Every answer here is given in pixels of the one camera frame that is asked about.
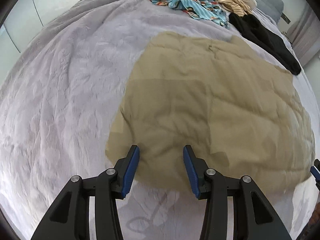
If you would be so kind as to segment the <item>beige quilted puffer jacket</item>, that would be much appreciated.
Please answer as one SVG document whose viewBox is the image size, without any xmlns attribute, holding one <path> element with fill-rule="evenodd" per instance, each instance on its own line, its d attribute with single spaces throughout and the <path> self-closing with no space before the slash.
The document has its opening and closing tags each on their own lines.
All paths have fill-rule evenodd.
<svg viewBox="0 0 320 240">
<path fill-rule="evenodd" d="M 135 63 L 106 144 L 111 162 L 140 149 L 136 179 L 190 190 L 183 147 L 224 176 L 248 175 L 264 193 L 310 177 L 311 119 L 292 74 L 241 38 L 155 36 Z"/>
</svg>

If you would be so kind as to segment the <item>grey pleated curtain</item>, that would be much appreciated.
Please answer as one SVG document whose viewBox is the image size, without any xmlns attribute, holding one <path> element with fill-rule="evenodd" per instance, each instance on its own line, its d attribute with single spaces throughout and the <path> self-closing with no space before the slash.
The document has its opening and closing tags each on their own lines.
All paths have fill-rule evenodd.
<svg viewBox="0 0 320 240">
<path fill-rule="evenodd" d="M 289 27 L 286 34 L 304 67 L 319 52 L 319 19 L 308 4 L 301 18 Z"/>
</svg>

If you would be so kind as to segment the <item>lilac plush bed blanket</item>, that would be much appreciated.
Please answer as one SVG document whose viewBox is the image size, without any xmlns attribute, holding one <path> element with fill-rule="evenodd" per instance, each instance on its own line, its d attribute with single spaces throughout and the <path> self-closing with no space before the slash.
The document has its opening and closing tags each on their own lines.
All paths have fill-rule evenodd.
<svg viewBox="0 0 320 240">
<path fill-rule="evenodd" d="M 229 41 L 240 33 L 148 0 L 80 0 L 32 40 L 1 86 L 1 210 L 21 239 L 74 174 L 111 163 L 109 128 L 135 61 L 163 31 Z M 256 44 L 259 57 L 283 66 Z M 315 208 L 314 179 L 267 195 L 291 237 Z M 119 203 L 124 239 L 199 239 L 206 203 L 133 183 Z"/>
</svg>

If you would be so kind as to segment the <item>black folded garment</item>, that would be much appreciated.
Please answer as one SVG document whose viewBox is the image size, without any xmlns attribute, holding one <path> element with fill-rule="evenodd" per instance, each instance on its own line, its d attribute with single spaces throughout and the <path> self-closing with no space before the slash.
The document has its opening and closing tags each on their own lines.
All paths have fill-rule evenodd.
<svg viewBox="0 0 320 240">
<path fill-rule="evenodd" d="M 283 39 L 266 29 L 254 15 L 249 14 L 241 17 L 231 12 L 229 22 L 235 26 L 242 37 L 271 54 L 292 75 L 300 74 L 301 66 L 287 49 Z"/>
</svg>

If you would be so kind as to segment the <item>white wardrobe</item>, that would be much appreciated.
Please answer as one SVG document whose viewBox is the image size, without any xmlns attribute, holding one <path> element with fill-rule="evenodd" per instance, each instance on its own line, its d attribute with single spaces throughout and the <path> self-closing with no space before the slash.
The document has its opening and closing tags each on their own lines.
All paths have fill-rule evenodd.
<svg viewBox="0 0 320 240">
<path fill-rule="evenodd" d="M 18 0 L 1 25 L 1 82 L 31 40 L 80 0 Z"/>
</svg>

